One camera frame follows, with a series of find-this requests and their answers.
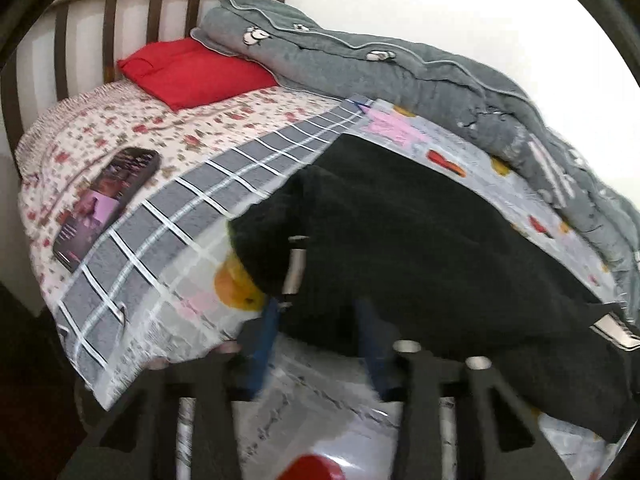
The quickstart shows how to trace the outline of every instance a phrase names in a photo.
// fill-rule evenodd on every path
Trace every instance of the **smartphone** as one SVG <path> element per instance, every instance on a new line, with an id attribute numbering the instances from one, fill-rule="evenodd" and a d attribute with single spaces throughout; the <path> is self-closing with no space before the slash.
<path id="1" fill-rule="evenodd" d="M 97 238 L 120 216 L 140 187 L 158 170 L 160 154 L 125 148 L 100 172 L 53 242 L 53 254 L 68 270 L 78 268 Z"/>

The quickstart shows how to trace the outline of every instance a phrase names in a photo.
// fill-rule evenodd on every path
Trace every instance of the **bedspread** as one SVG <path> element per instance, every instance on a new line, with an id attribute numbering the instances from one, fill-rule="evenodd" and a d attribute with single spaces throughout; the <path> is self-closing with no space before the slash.
<path id="1" fill-rule="evenodd" d="M 180 112 L 129 81 L 66 99 L 39 117 L 16 151 L 23 183 L 20 214 L 33 270 L 51 310 L 69 272 L 52 256 L 52 242 L 80 194 L 126 146 L 156 150 L 160 170 L 129 207 L 172 176 L 215 153 L 327 110 L 334 104 L 305 92 L 272 87 Z"/>
<path id="2" fill-rule="evenodd" d="M 100 403 L 110 406 L 152 357 L 198 357 L 256 315 L 225 306 L 214 288 L 216 270 L 230 249 L 226 220 L 266 197 L 343 133 L 366 136 L 471 187 L 598 297 L 613 295 L 614 282 L 599 257 L 523 179 L 433 123 L 418 118 L 405 123 L 403 113 L 385 102 L 345 101 L 207 156 L 141 197 L 65 283 L 55 313 L 65 351 Z M 392 133 L 398 130 L 399 136 Z M 388 477 L 398 406 L 377 402 L 357 360 L 281 337 L 260 399 L 234 409 L 246 478 L 273 478 L 306 451 L 340 457 L 350 480 Z M 452 478 L 450 399 L 442 401 L 442 412 L 446 475 Z M 190 463 L 192 415 L 193 403 L 185 401 L 178 435 L 181 478 Z M 601 439 L 553 419 L 541 424 L 577 479 L 597 469 L 605 450 Z"/>

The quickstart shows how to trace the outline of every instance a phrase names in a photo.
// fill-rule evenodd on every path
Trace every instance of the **gray checkered pattern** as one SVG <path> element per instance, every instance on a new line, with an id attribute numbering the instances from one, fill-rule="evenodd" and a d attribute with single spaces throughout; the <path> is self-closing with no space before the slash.
<path id="1" fill-rule="evenodd" d="M 178 254 L 190 248 L 199 256 L 194 264 L 210 260 L 196 241 L 201 232 L 235 216 L 250 195 L 265 198 L 270 182 L 314 160 L 361 116 L 357 105 L 343 101 L 231 148 L 174 178 L 108 229 L 69 279 L 56 311 L 66 355 L 87 385 L 97 382 L 143 299 L 159 308 L 178 296 L 176 286 L 190 269 L 170 283 L 160 278 Z"/>

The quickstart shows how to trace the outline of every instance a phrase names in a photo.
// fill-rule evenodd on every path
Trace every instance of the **wooden headboard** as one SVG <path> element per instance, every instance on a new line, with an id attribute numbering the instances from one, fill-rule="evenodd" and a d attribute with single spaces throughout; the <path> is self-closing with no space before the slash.
<path id="1" fill-rule="evenodd" d="M 55 97 L 57 101 L 68 98 L 68 51 L 67 51 L 67 23 L 69 10 L 83 0 L 55 0 L 43 17 L 53 15 L 53 75 L 55 79 Z M 163 0 L 148 0 L 146 17 L 146 43 L 159 39 Z M 110 83 L 119 77 L 116 73 L 114 59 L 114 36 L 116 10 L 118 0 L 104 0 L 104 15 L 102 17 L 102 83 Z M 184 37 L 198 23 L 200 0 L 187 0 L 186 15 L 184 17 Z M 12 153 L 18 145 L 25 130 L 23 113 L 20 111 L 20 96 L 18 95 L 18 63 L 16 49 L 2 70 L 0 76 L 0 99 L 2 115 Z"/>

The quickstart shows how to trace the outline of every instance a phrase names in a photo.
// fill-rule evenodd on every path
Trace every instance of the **floral bedsheet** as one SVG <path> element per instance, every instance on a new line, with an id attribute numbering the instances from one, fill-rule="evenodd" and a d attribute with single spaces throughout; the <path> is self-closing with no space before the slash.
<path id="1" fill-rule="evenodd" d="M 53 257 L 53 240 L 79 196 L 116 152 L 139 146 L 162 155 L 159 171 L 130 202 L 135 207 L 212 154 L 334 105 L 329 98 L 274 86 L 172 112 L 124 80 L 49 109 L 24 134 L 15 153 L 23 177 L 18 206 L 47 306 L 55 311 L 70 276 Z"/>

